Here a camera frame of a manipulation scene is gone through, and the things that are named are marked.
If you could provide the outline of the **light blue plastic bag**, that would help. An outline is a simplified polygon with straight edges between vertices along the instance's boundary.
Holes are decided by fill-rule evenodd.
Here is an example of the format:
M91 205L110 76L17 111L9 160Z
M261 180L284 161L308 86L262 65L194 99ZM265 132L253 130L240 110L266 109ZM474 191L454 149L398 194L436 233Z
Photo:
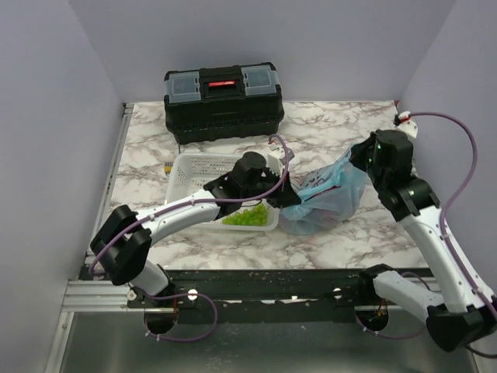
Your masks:
M367 175L349 161L351 153L348 148L331 165L290 181L301 203L280 211L281 229L291 235L312 235L334 228L356 213Z

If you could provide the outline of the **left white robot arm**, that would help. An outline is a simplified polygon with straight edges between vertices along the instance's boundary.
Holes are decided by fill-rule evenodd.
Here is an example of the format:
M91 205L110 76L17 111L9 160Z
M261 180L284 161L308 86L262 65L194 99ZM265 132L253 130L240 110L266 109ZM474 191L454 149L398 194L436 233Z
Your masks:
M101 266L116 285L130 284L156 307L171 301L165 270L148 260L152 246L166 237L201 223L220 220L244 203L265 200L274 208L301 202L290 185L290 156L278 159L246 152L231 171L204 184L180 200L143 211L117 207L90 243L95 259L89 272Z

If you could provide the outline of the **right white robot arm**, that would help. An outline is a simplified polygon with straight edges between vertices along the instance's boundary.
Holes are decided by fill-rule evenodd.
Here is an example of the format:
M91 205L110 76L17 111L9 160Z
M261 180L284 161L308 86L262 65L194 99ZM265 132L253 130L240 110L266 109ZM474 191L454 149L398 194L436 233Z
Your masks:
M452 352L494 333L496 296L450 239L440 201L412 172L413 144L396 130L377 130L351 149L350 161L370 178L381 204L412 237L436 278L434 293L378 264L360 273L359 299L394 302L423 322L433 342Z

